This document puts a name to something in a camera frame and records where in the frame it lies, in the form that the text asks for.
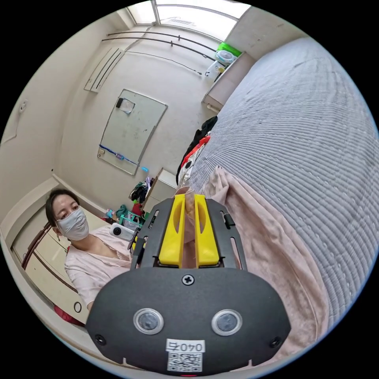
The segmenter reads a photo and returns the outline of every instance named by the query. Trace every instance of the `bed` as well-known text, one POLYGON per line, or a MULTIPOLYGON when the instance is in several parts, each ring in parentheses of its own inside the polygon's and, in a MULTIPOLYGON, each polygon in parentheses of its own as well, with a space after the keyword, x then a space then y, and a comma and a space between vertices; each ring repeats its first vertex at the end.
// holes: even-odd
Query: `bed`
POLYGON ((318 265, 329 328, 359 295, 379 245, 379 140, 362 95, 311 38, 266 54, 230 96, 197 157, 198 193, 216 166, 284 215, 318 265))

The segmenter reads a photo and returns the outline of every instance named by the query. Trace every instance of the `pink blanket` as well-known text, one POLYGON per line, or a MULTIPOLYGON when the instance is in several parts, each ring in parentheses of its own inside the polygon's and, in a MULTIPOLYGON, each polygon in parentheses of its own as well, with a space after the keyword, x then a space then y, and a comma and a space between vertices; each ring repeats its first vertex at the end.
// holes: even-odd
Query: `pink blanket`
MULTIPOLYGON (((186 193, 186 232, 183 266, 195 267, 194 204, 186 193)), ((201 193, 226 206, 241 235, 248 270, 266 280, 280 295, 291 332, 270 360, 294 354, 320 338, 328 326, 328 297, 310 252, 287 220, 243 181, 217 167, 201 193)))

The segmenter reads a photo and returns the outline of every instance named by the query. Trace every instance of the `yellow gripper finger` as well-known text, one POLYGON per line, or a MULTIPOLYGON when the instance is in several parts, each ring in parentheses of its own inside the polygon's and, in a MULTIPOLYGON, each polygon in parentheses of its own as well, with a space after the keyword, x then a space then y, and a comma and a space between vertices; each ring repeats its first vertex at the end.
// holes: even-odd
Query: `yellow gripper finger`
POLYGON ((176 195, 159 253, 162 265, 182 267, 185 212, 185 195, 176 195))
POLYGON ((218 264, 220 257, 203 195, 195 195, 195 248, 196 268, 218 264))

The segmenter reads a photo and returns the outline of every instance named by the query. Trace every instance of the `teal basket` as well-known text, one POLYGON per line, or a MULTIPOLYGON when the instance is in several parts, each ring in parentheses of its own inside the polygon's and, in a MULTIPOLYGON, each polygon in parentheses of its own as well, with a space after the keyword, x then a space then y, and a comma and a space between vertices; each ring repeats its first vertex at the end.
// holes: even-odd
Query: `teal basket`
POLYGON ((142 227, 142 223, 138 221, 140 218, 141 216, 128 211, 128 214, 126 216, 123 214, 121 215, 118 223, 131 230, 135 230, 136 228, 142 227))

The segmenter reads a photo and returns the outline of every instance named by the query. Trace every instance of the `white camera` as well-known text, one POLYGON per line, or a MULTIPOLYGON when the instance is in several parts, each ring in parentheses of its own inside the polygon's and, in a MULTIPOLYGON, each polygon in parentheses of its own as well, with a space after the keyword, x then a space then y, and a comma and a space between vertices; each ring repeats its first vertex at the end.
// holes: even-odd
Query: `white camera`
POLYGON ((114 222, 109 230, 112 236, 120 238, 125 241, 130 241, 133 238, 134 230, 131 230, 121 224, 114 222))

